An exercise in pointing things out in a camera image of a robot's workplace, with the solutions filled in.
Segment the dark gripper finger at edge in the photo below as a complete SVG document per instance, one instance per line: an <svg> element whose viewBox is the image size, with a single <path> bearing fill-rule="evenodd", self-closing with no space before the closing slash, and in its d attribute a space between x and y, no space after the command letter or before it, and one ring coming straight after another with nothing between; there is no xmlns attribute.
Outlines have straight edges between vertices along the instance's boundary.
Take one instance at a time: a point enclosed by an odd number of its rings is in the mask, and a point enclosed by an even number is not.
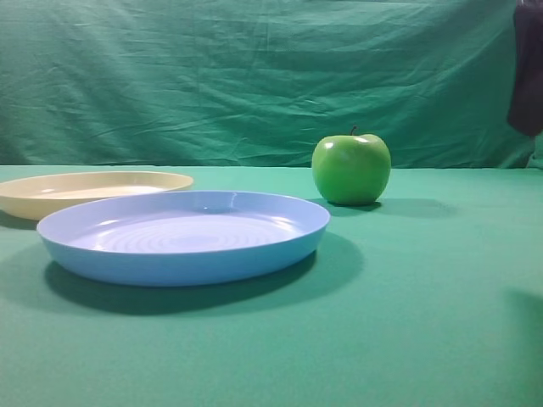
<svg viewBox="0 0 543 407"><path fill-rule="evenodd" d="M527 137L542 132L542 1L516 1L515 77L508 124Z"/></svg>

